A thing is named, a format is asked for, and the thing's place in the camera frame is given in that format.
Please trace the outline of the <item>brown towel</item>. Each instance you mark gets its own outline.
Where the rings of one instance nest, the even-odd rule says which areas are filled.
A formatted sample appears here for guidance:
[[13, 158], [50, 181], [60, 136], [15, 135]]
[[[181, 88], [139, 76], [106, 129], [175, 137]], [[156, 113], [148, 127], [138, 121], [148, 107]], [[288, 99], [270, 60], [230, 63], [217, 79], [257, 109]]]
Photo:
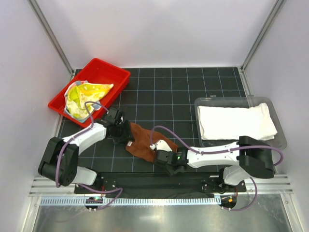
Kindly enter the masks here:
[[[150, 149], [151, 131], [144, 129], [135, 123], [130, 123], [130, 125], [135, 141], [131, 145], [126, 145], [126, 151], [137, 158], [154, 163], [157, 155], [153, 150]], [[155, 131], [153, 133], [153, 142], [157, 142], [158, 140], [164, 140], [167, 142], [173, 152], [177, 151], [178, 146], [172, 140]]]

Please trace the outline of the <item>white terry towel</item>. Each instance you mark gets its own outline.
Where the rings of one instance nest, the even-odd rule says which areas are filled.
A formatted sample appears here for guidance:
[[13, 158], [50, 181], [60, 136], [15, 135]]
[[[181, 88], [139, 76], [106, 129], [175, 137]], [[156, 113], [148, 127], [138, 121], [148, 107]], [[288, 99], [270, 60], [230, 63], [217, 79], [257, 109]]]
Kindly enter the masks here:
[[278, 133], [266, 103], [250, 108], [199, 106], [197, 115], [203, 140], [237, 140], [249, 136], [266, 141]]

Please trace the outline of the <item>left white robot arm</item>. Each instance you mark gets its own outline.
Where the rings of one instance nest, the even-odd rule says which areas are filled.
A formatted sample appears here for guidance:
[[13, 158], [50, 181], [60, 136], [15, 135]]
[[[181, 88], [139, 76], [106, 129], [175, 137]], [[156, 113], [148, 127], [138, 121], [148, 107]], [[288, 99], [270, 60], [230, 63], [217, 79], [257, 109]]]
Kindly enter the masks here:
[[78, 159], [81, 153], [106, 138], [112, 138], [116, 145], [135, 141], [130, 122], [124, 120], [122, 110], [110, 108], [101, 119], [92, 119], [83, 130], [64, 138], [51, 138], [38, 174], [54, 181], [56, 187], [82, 184], [91, 193], [100, 192], [102, 181], [98, 172], [79, 166]]

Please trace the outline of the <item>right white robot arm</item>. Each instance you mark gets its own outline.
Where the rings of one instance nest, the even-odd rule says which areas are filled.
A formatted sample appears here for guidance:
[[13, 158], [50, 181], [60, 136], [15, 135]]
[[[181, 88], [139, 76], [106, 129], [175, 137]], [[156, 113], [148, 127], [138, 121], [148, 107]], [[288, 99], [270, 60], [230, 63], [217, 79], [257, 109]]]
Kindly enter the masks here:
[[155, 164], [171, 176], [184, 173], [188, 167], [224, 166], [218, 178], [208, 179], [204, 183], [218, 193], [233, 191], [249, 177], [271, 179], [275, 175], [270, 146], [248, 136], [241, 136], [237, 142], [226, 145], [185, 146], [177, 151], [173, 151], [164, 140], [158, 140], [150, 148], [156, 153]]

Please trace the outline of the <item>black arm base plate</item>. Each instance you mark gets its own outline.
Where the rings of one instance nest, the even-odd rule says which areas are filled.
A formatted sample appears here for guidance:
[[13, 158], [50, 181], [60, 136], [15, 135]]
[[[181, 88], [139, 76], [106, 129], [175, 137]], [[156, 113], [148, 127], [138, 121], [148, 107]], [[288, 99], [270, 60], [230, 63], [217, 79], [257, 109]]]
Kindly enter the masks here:
[[109, 198], [119, 192], [112, 193], [112, 190], [122, 188], [120, 197], [133, 199], [195, 198], [210, 194], [246, 192], [243, 180], [235, 187], [224, 185], [219, 174], [212, 172], [187, 172], [175, 176], [162, 172], [102, 172], [89, 187], [96, 191], [104, 191]]

